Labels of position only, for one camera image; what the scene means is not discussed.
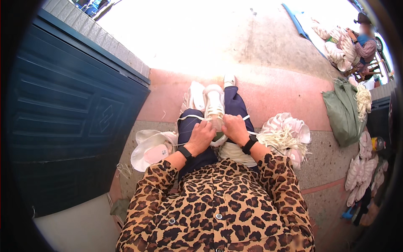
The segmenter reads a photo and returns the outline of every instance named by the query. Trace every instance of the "pink floor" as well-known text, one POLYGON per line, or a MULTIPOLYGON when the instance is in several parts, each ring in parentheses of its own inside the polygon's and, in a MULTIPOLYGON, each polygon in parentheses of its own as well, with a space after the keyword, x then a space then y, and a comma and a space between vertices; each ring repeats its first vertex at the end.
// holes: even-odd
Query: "pink floor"
MULTIPOLYGON (((304 120, 310 130, 331 131, 322 91, 332 90, 332 83, 313 76, 282 70, 261 68, 258 74, 236 73, 239 94, 244 99, 253 126, 261 128, 277 113, 290 112, 304 120)), ((224 76, 197 77, 152 69, 151 93, 137 120, 175 123, 192 81, 204 86, 223 85, 224 76)))

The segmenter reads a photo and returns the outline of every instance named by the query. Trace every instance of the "hand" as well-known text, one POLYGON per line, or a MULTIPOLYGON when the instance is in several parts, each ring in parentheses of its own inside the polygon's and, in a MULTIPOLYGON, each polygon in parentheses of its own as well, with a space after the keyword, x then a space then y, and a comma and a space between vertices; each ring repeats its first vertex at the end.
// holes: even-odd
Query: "hand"
POLYGON ((222 118, 224 125, 221 127, 223 133, 239 146, 245 146, 249 141, 249 133, 246 130, 242 116, 227 115, 222 118))
POLYGON ((351 39, 353 39, 353 40, 356 40, 356 39, 357 39, 357 38, 355 37, 354 33, 353 33, 350 29, 347 30, 347 33, 348 33, 348 35, 350 36, 351 39))
POLYGON ((216 129, 212 128, 212 124, 207 121, 201 121, 201 123, 195 124, 192 135, 184 147, 192 156, 197 156, 210 146, 215 136, 216 129))

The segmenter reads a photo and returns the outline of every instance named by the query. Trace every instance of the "car wheel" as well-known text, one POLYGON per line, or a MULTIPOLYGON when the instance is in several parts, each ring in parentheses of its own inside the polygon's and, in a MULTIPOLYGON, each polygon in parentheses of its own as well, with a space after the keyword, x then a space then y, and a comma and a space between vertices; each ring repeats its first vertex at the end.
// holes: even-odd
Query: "car wheel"
POLYGON ((375 37, 375 42, 376 42, 376 49, 381 52, 383 50, 383 44, 380 38, 375 37))

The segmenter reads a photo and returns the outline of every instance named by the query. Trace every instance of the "hat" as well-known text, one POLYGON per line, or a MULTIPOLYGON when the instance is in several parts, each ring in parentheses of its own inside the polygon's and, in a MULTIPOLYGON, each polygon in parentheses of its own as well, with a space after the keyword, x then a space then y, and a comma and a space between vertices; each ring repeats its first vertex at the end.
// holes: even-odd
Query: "hat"
POLYGON ((372 22, 369 19, 369 17, 367 17, 367 15, 365 15, 362 12, 358 13, 358 20, 354 20, 354 23, 359 23, 363 25, 372 25, 372 22))

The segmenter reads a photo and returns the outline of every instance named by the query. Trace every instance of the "metal door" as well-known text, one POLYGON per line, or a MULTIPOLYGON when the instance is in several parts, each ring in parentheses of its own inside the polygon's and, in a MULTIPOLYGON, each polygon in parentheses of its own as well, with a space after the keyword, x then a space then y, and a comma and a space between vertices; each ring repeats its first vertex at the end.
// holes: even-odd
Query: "metal door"
POLYGON ((88 41, 38 18, 15 61, 8 144, 17 184, 36 217, 109 191, 150 92, 145 77, 119 68, 117 58, 100 55, 88 41))

